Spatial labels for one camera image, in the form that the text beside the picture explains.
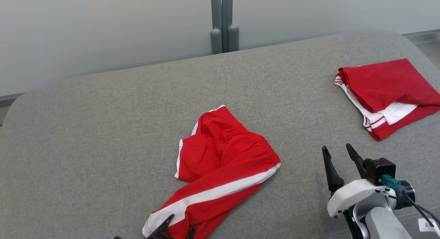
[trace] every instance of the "label sticker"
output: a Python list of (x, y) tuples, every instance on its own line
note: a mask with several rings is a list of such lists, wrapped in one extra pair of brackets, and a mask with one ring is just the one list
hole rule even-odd
[[(429, 219), (429, 220), (432, 222), (432, 224), (435, 227), (438, 226), (437, 223), (434, 221), (434, 219)], [(435, 232), (434, 227), (431, 227), (431, 225), (429, 225), (428, 222), (426, 221), (426, 219), (424, 219), (424, 218), (418, 219), (418, 228), (420, 229), (421, 232), (425, 232), (425, 231)]]

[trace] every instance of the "red shorts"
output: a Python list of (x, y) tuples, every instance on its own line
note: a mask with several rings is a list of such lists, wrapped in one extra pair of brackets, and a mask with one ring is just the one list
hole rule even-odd
[(363, 114), (363, 126), (377, 141), (440, 110), (440, 94), (408, 59), (339, 69), (340, 86)]
[(179, 142), (175, 177), (190, 184), (150, 214), (143, 235), (148, 237), (174, 214), (167, 233), (184, 239), (195, 226), (194, 238), (206, 238), (279, 167), (266, 139), (244, 128), (225, 106), (206, 112), (192, 135)]

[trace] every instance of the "gray couch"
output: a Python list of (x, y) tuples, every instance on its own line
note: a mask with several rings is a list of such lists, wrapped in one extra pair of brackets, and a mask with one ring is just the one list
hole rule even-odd
[[(142, 238), (142, 226), (185, 183), (178, 140), (225, 104), (267, 138), (278, 172), (218, 226), (216, 238), (350, 238), (327, 213), (321, 148), (346, 183), (359, 175), (345, 149), (386, 157), (417, 202), (440, 215), (440, 114), (382, 142), (333, 84), (339, 67), (408, 58), (440, 90), (440, 72), (405, 37), (353, 32), (234, 53), (99, 73), (28, 92), (0, 130), (0, 238)], [(416, 209), (396, 211), (413, 238)]]

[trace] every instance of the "white fabric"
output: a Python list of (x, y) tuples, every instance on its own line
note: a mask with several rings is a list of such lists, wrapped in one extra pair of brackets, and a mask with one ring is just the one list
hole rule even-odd
[[(215, 111), (215, 110), (217, 110), (217, 109), (220, 109), (222, 106), (219, 106), (219, 107), (216, 108), (216, 109), (212, 109), (212, 110), (208, 111), (208, 113), (209, 113), (209, 112), (212, 112), (212, 111)], [(193, 128), (193, 131), (191, 132), (191, 136), (195, 135), (195, 133), (197, 132), (197, 128), (198, 128), (198, 121), (195, 123), (195, 126), (194, 126), (194, 128)]]
[(190, 205), (225, 197), (264, 182), (269, 179), (269, 177), (271, 177), (280, 166), (281, 164), (279, 163), (265, 172), (239, 179), (237, 181), (231, 181), (224, 185), (214, 187), (213, 189), (185, 197), (167, 207), (164, 207), (160, 211), (150, 214), (142, 229), (143, 236), (148, 237), (151, 234), (151, 231), (157, 229), (171, 214), (174, 214), (175, 216), (173, 220), (171, 220), (169, 226), (182, 221), (185, 219), (185, 211)]
[(393, 125), (394, 123), (401, 120), (403, 117), (410, 114), (417, 107), (417, 105), (415, 104), (393, 102), (389, 106), (387, 106), (384, 110), (378, 111), (377, 113), (370, 113), (360, 104), (357, 98), (351, 93), (348, 85), (343, 83), (341, 77), (336, 76), (334, 84), (336, 84), (337, 86), (341, 87), (342, 90), (344, 90), (345, 94), (349, 97), (350, 101), (362, 113), (364, 117), (363, 125), (367, 128), (368, 131), (371, 131), (372, 128), (376, 128), (379, 125), (382, 125), (384, 122), (387, 122), (389, 125)]
[(181, 150), (182, 150), (182, 147), (184, 146), (184, 140), (183, 139), (180, 139), (179, 140), (179, 154), (177, 155), (177, 172), (176, 172), (176, 174), (174, 175), (174, 177), (175, 178), (179, 178), (179, 168), (180, 168), (180, 152), (181, 152)]

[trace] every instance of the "white wall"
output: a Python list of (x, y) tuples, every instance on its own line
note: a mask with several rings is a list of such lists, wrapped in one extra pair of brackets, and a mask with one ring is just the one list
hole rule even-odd
[(0, 0), (0, 96), (211, 53), (210, 0)]
[(440, 0), (234, 0), (239, 49), (387, 29), (400, 34), (440, 28)]

